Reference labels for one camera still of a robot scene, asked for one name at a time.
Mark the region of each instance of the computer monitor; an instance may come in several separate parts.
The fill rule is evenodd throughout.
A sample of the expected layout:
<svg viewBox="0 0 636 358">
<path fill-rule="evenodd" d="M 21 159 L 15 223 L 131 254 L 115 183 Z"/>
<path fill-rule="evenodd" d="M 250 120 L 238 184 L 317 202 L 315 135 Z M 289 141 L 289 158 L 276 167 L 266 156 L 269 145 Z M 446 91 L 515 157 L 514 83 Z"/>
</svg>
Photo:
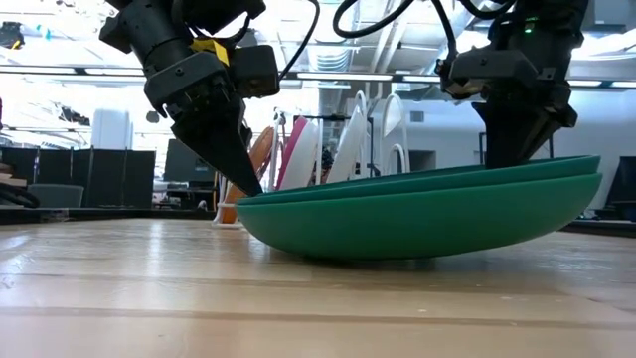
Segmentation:
<svg viewBox="0 0 636 358">
<path fill-rule="evenodd" d="M 172 182 L 214 182 L 215 168 L 177 139 L 168 142 L 163 180 Z"/>
</svg>

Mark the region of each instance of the white plate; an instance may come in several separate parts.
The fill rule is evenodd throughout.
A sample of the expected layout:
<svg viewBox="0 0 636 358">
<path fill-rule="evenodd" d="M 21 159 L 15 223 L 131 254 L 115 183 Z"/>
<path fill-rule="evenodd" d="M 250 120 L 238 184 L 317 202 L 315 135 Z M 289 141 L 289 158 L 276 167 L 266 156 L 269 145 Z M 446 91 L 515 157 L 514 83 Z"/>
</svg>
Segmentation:
<svg viewBox="0 0 636 358">
<path fill-rule="evenodd" d="M 312 122 L 305 124 L 291 152 L 278 190 L 304 188 L 309 184 L 316 163 L 318 132 L 316 124 Z"/>
<path fill-rule="evenodd" d="M 391 134 L 400 123 L 406 124 L 404 120 L 404 108 L 398 96 L 392 94 L 393 97 L 387 99 L 385 108 L 385 127 L 383 128 L 383 136 Z"/>
<path fill-rule="evenodd" d="M 365 133 L 367 133 L 367 119 L 360 108 L 356 106 L 349 124 L 347 124 L 340 138 L 336 158 L 327 177 L 327 183 L 348 180 L 353 174 L 356 158 L 360 152 Z"/>
</svg>

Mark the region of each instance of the ceiling light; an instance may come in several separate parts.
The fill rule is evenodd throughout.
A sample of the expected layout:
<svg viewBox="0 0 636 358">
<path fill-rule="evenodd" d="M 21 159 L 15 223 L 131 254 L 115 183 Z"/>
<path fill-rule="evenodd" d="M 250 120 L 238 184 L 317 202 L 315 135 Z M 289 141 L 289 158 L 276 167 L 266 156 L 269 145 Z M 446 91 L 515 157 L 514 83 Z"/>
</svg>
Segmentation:
<svg viewBox="0 0 636 358">
<path fill-rule="evenodd" d="M 318 83 L 315 86 L 309 86 L 310 88 L 317 88 L 321 90 L 350 90 L 351 85 L 338 85 L 338 84 L 325 84 Z"/>
<path fill-rule="evenodd" d="M 72 75 L 75 74 L 76 71 L 72 68 L 0 66 L 0 73 L 22 75 Z"/>
<path fill-rule="evenodd" d="M 133 76 L 144 77 L 143 71 L 138 69 L 86 69 L 86 73 L 96 76 Z"/>
<path fill-rule="evenodd" d="M 612 86 L 618 89 L 636 89 L 636 81 L 617 81 Z"/>
<path fill-rule="evenodd" d="M 301 90 L 302 81 L 283 80 L 280 82 L 280 88 L 282 90 Z"/>
<path fill-rule="evenodd" d="M 15 77 L 24 79 L 32 83 L 59 83 L 59 84 L 82 84 L 96 86 L 143 86 L 146 79 L 132 76 L 81 76 L 81 75 L 49 75 L 49 74 L 24 74 L 24 73 L 4 73 L 2 77 Z"/>
<path fill-rule="evenodd" d="M 439 84 L 438 76 L 404 76 L 402 80 L 406 83 Z"/>
<path fill-rule="evenodd" d="M 599 87 L 601 81 L 587 81 L 587 80 L 570 80 L 569 85 L 572 87 Z"/>
<path fill-rule="evenodd" d="M 365 81 L 365 82 L 390 82 L 393 75 L 373 74 L 347 74 L 347 73 L 298 73 L 299 80 L 314 81 Z"/>
</svg>

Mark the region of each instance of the wooden tabletop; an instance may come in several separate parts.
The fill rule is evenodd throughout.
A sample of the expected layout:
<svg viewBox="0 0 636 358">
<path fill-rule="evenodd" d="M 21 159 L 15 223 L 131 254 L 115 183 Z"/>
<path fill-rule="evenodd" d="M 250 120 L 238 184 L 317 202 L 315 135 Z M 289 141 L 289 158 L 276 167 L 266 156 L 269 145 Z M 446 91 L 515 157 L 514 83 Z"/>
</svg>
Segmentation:
<svg viewBox="0 0 636 358">
<path fill-rule="evenodd" d="M 201 221 L 0 227 L 3 358 L 632 358 L 635 313 L 634 239 L 346 265 Z"/>
</svg>

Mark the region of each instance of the plastic bowl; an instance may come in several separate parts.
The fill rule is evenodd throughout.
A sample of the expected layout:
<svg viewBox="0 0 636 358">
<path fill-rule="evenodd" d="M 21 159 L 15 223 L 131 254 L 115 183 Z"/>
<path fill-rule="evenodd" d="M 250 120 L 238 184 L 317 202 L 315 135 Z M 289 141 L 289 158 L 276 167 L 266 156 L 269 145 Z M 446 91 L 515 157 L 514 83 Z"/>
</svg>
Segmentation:
<svg viewBox="0 0 636 358">
<path fill-rule="evenodd" d="M 479 165 L 439 169 L 265 193 L 243 198 L 238 203 L 241 205 L 292 203 L 555 179 L 595 173 L 599 163 L 599 156 L 581 156 L 538 160 L 526 165 L 502 169 L 486 170 Z"/>
<path fill-rule="evenodd" d="M 558 230 L 587 207 L 601 177 L 236 209 L 255 237 L 284 252 L 332 260 L 420 259 L 505 247 Z"/>
</svg>

